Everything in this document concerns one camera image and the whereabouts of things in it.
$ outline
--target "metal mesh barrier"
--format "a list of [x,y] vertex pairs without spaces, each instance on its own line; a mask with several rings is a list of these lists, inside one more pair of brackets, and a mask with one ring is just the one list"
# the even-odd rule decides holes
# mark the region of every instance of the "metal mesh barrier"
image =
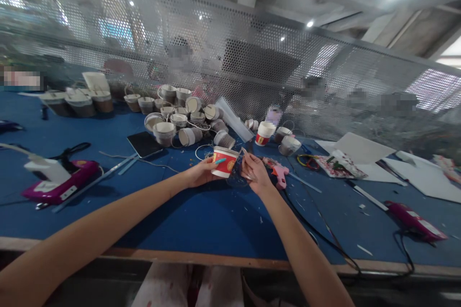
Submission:
[[54,87],[104,70],[118,98],[168,83],[225,96],[242,120],[279,105],[311,137],[459,141],[457,70],[229,2],[0,0],[0,16],[6,63],[41,66]]

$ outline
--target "white paper sheet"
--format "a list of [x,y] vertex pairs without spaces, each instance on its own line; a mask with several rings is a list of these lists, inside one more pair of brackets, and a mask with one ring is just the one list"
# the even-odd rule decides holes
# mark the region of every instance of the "white paper sheet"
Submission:
[[[315,141],[319,144],[326,152],[331,154],[335,150],[335,142],[328,142],[328,141]],[[378,181],[378,182],[390,182],[396,183],[402,186],[406,186],[407,184],[391,173],[388,173],[386,170],[378,166],[376,163],[366,164],[366,165],[357,165],[357,167],[362,170],[368,177],[364,178],[364,181]]]
[[395,152],[388,146],[378,144],[352,132],[339,139],[335,147],[347,154],[356,165],[376,163]]
[[461,203],[461,190],[450,183],[438,166],[422,160],[414,160],[416,166],[389,158],[383,160],[424,195]]

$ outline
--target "smartphone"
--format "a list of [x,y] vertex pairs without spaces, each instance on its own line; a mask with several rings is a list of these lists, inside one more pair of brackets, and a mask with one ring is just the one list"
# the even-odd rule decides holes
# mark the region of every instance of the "smartphone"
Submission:
[[128,139],[139,158],[146,158],[163,150],[163,147],[155,141],[155,138],[146,131],[133,134],[126,137],[126,139]]

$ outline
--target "pink glue gun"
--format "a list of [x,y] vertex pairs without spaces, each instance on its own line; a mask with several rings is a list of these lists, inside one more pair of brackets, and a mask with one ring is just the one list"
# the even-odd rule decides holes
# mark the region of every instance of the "pink glue gun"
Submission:
[[282,166],[279,162],[268,157],[263,158],[263,163],[272,169],[272,175],[277,176],[277,184],[275,185],[275,187],[277,187],[277,189],[279,190],[285,189],[287,187],[285,175],[287,175],[290,172],[289,169]]

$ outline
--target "plastic cup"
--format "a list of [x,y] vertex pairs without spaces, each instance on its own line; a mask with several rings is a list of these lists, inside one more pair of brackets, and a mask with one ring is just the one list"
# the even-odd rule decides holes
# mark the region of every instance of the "plastic cup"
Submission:
[[66,97],[66,102],[79,118],[90,118],[96,115],[96,109],[90,96],[85,94],[69,95]]
[[185,128],[179,131],[179,141],[183,146],[191,146],[202,140],[202,131],[196,127]]
[[186,106],[186,100],[191,96],[192,91],[185,88],[176,89],[176,98],[178,99],[178,105],[181,107]]
[[289,135],[283,137],[279,152],[284,156],[291,156],[301,147],[301,142]]
[[176,133],[175,126],[171,122],[159,122],[153,126],[152,132],[157,143],[164,147],[171,146],[171,140]]
[[141,113],[144,115],[149,115],[154,112],[154,99],[152,97],[140,97],[138,99],[138,104],[141,108]]
[[262,121],[258,127],[258,134],[256,135],[255,141],[256,145],[265,146],[274,132],[275,126],[271,122]]
[[286,127],[279,127],[279,128],[277,128],[277,130],[275,131],[274,141],[275,141],[277,144],[280,144],[285,136],[291,135],[292,133],[293,133],[293,131],[292,131],[292,130],[289,130],[289,129],[286,128]]
[[215,105],[207,105],[204,109],[203,112],[205,113],[205,117],[208,120],[216,120],[216,119],[222,119],[224,116],[224,112],[222,109]]
[[164,117],[169,118],[174,113],[174,107],[169,107],[169,106],[163,107],[160,110],[160,113],[162,113]]
[[211,125],[211,129],[215,132],[219,132],[222,130],[226,131],[227,133],[229,132],[229,128],[226,126],[224,121],[221,119],[213,120],[210,125]]
[[160,113],[150,113],[144,119],[144,127],[149,132],[152,132],[154,129],[154,126],[160,122],[165,122],[165,120],[163,119],[163,116]]
[[98,112],[110,113],[114,111],[110,91],[92,91],[90,96]]
[[237,158],[239,157],[239,153],[234,150],[219,146],[215,146],[213,151],[213,162],[219,161],[223,158],[226,160],[219,163],[216,169],[212,169],[211,173],[219,177],[228,178],[231,176],[232,168],[234,167],[235,161],[237,161]]
[[130,94],[125,95],[123,98],[125,99],[126,104],[130,107],[131,111],[134,113],[139,113],[141,108],[139,107],[138,99],[141,97],[139,94]]
[[201,113],[201,112],[191,113],[191,122],[204,123],[205,122],[205,114]]
[[66,102],[66,96],[67,94],[64,92],[48,92],[40,95],[40,100],[56,115],[69,117],[72,116],[73,111],[70,105]]
[[176,102],[176,88],[174,86],[168,84],[162,85],[160,87],[160,95],[171,105],[174,105]]
[[187,116],[184,114],[173,114],[170,120],[176,128],[184,128],[187,126]]
[[187,98],[186,100],[186,109],[190,113],[195,113],[195,112],[198,112],[200,109],[202,109],[202,104],[203,104],[203,101],[200,98],[192,96],[192,97]]
[[216,146],[230,149],[234,146],[235,139],[232,138],[225,130],[220,130],[218,133],[216,133],[213,143]]

